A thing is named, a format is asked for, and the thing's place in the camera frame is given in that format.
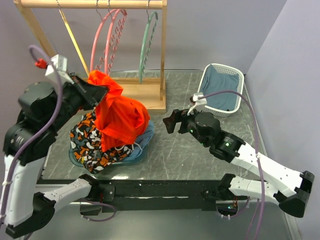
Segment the orange shorts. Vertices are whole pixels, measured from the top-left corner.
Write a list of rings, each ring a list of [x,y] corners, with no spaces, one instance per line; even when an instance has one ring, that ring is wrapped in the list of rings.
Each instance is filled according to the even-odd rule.
[[[133,144],[148,127],[150,115],[146,107],[135,99],[123,96],[123,87],[99,70],[91,71],[87,82],[108,88],[108,93],[95,108],[95,126],[101,133],[102,150],[106,152]]]

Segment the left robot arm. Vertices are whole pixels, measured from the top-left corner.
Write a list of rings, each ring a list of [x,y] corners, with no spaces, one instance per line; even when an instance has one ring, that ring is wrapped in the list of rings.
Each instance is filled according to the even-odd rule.
[[[58,90],[50,82],[29,85],[19,97],[17,122],[5,134],[5,179],[0,222],[13,239],[28,237],[46,226],[54,214],[77,200],[94,201],[102,189],[98,180],[83,174],[52,192],[37,192],[36,184],[58,131],[80,110],[92,110],[108,88],[74,76]]]

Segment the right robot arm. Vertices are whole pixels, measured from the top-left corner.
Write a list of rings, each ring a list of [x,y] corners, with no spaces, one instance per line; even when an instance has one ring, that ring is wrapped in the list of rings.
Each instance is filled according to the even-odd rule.
[[[162,121],[169,134],[179,123],[180,134],[191,134],[217,159],[246,169],[260,178],[249,180],[225,174],[218,188],[222,198],[253,197],[274,203],[293,217],[302,218],[305,215],[315,180],[315,175],[310,171],[290,169],[257,152],[240,137],[222,130],[220,121],[209,112],[188,114],[187,109],[175,109]]]

